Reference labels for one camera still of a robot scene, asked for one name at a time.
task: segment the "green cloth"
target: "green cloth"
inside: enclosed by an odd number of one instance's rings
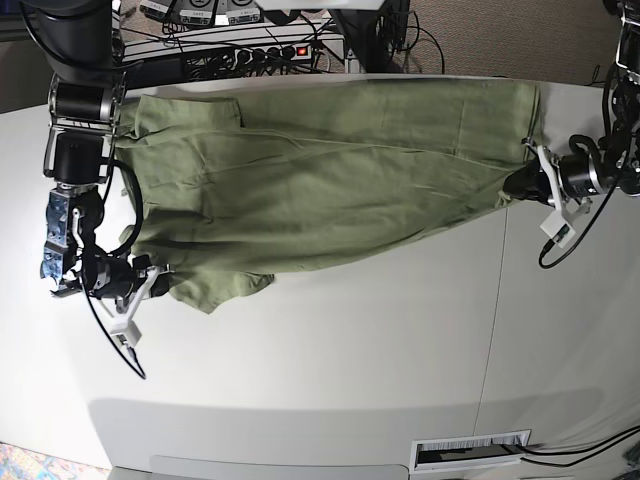
[[[144,198],[134,253],[171,264],[172,295],[212,312],[275,273],[420,240],[504,204],[538,103],[535,85],[502,80],[142,97],[117,143]]]

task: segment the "white tabletop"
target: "white tabletop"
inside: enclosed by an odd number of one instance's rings
[[[152,93],[356,79],[243,79]],[[553,149],[566,151],[573,133],[597,137],[600,90],[541,89]],[[149,376],[141,382],[81,296],[56,302],[37,281],[53,187],[40,175],[46,127],[44,107],[0,116],[10,226],[1,240],[0,338],[14,392],[0,400],[0,440],[105,464],[93,423],[113,464],[143,470],[154,455],[407,464],[412,440],[518,427],[532,428],[534,441],[571,441],[640,417],[631,401],[640,392],[631,368],[640,322],[627,321],[640,306],[640,208],[622,195],[554,272],[536,265],[548,209],[527,204],[355,264],[279,275],[210,316],[169,296],[145,302],[136,318]],[[99,241],[109,247],[132,219],[128,200],[112,195],[106,216]],[[595,357],[585,357],[586,345]]]

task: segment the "gray wall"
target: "gray wall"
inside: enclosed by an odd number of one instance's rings
[[[47,103],[51,75],[30,40],[0,43],[0,113]]]

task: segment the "white table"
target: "white table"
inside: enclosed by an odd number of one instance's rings
[[[243,79],[154,93],[358,78]],[[600,90],[542,92],[553,149],[566,151],[573,133],[598,135]],[[53,187],[40,176],[46,125],[44,107],[0,116],[0,196],[11,225],[1,240],[0,338],[2,359],[14,365],[4,378],[14,393],[0,400],[0,440],[105,464],[90,417],[111,463],[134,469],[149,470],[156,455],[406,465],[416,439],[531,428],[534,442],[573,443],[640,419],[640,205],[623,195],[552,272],[536,264],[548,209],[522,204],[355,264],[279,275],[211,316],[169,296],[145,303],[136,318],[149,376],[141,382],[81,296],[56,302],[38,284]],[[112,195],[106,215],[99,241],[109,247],[131,221],[128,200]],[[612,478],[619,452],[577,476]],[[473,475],[542,473],[518,466]]]

